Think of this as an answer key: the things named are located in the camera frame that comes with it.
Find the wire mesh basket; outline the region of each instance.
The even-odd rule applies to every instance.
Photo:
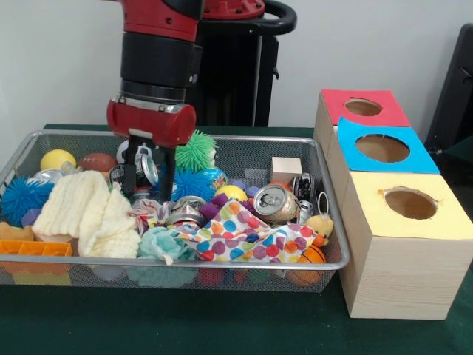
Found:
[[[316,184],[327,193],[330,216],[335,224],[330,243],[324,247],[327,263],[186,261],[165,266],[156,260],[1,254],[0,284],[321,292],[336,270],[345,267],[350,258],[344,227],[321,147],[315,141],[306,138],[243,136],[214,136],[214,138],[219,147],[216,165],[229,178],[243,180],[247,186],[261,187],[269,182],[273,156],[301,158],[303,171],[314,176]],[[0,172],[0,196],[3,195],[8,183],[16,177],[33,176],[39,170],[43,155],[52,149],[65,149],[76,159],[93,152],[104,152],[115,156],[122,142],[122,138],[115,137],[111,132],[60,130],[34,132],[25,138],[4,170]],[[294,271],[316,273],[319,281],[308,287],[296,285],[286,277],[288,272]]]

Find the blue spiky ball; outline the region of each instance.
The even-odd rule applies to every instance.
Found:
[[[21,219],[31,209],[42,209],[50,196],[53,183],[30,181],[19,177],[5,189],[1,199],[1,215],[14,227],[21,227]]]
[[[205,172],[193,172],[190,169],[177,169],[174,176],[172,200],[177,201],[184,196],[199,196],[210,202],[215,190],[211,188],[212,180]]]
[[[195,130],[185,146],[176,148],[176,167],[200,172],[213,168],[217,142],[205,133]]]

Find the orange plastic toy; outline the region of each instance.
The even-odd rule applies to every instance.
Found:
[[[21,240],[0,240],[0,254],[31,255],[42,257],[70,257],[72,248],[69,243],[24,242]],[[69,265],[54,263],[0,263],[5,271],[16,273],[28,271],[32,274],[66,274]]]
[[[280,183],[279,181],[273,181],[271,183],[269,183],[269,185],[279,185],[279,186],[282,186],[284,187],[286,190],[292,192],[293,190],[289,187],[289,185],[287,185],[286,183]]]
[[[304,254],[297,260],[298,263],[322,264],[326,263],[325,255],[314,243],[307,248]],[[320,281],[323,271],[291,270],[286,273],[286,277],[294,285],[310,287]]]

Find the metal basket rim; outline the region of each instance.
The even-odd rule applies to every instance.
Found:
[[[20,143],[19,147],[8,160],[7,164],[0,172],[0,184],[3,184],[8,175],[12,172],[16,161],[25,153],[27,147],[32,147],[32,143],[36,138],[42,135],[94,135],[94,136],[114,136],[113,132],[109,131],[79,131],[79,130],[65,130],[65,129],[42,129],[31,132]],[[258,262],[243,262],[243,263],[224,263],[224,262],[206,262],[206,261],[177,261],[171,266],[167,266],[160,260],[144,260],[144,259],[112,259],[99,257],[42,257],[42,256],[27,256],[27,255],[0,255],[0,262],[11,263],[57,263],[57,264],[71,264],[71,265],[111,265],[111,266],[147,266],[147,267],[178,267],[178,268],[229,268],[229,269],[266,269],[266,270],[307,270],[307,271],[328,271],[339,270],[345,267],[350,261],[350,253],[348,250],[347,237],[344,230],[344,225],[341,219],[340,212],[336,205],[335,192],[333,190],[332,182],[329,178],[327,164],[325,163],[324,154],[322,152],[319,142],[310,138],[298,137],[263,137],[263,136],[246,136],[246,135],[211,135],[217,140],[228,141],[286,141],[299,142],[310,144],[316,149],[317,158],[321,168],[321,178],[329,197],[330,210],[337,233],[338,244],[341,250],[341,260],[337,263],[325,264],[306,264],[306,263],[258,263]]]

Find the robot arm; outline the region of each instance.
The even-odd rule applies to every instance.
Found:
[[[135,154],[142,142],[166,155],[161,199],[170,200],[174,149],[195,129],[194,108],[184,104],[194,80],[200,49],[194,45],[203,0],[115,0],[123,6],[124,34],[121,90],[108,105],[111,130],[130,137],[125,193],[135,190]]]

